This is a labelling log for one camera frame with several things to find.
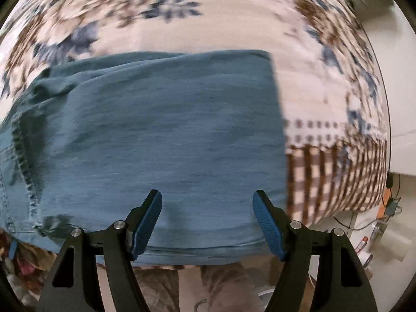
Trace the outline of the blue denim pants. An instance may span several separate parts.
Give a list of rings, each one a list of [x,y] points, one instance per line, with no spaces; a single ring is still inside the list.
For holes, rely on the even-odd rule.
[[[133,52],[43,70],[1,123],[1,227],[60,250],[151,190],[161,214],[140,265],[268,253],[252,210],[285,208],[283,119],[265,51]]]

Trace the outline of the floral bed blanket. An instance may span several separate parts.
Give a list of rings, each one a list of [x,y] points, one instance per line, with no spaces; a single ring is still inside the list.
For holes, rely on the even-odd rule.
[[[350,0],[19,0],[1,27],[1,115],[54,64],[219,49],[273,57],[293,218],[313,224],[380,204],[384,87]]]

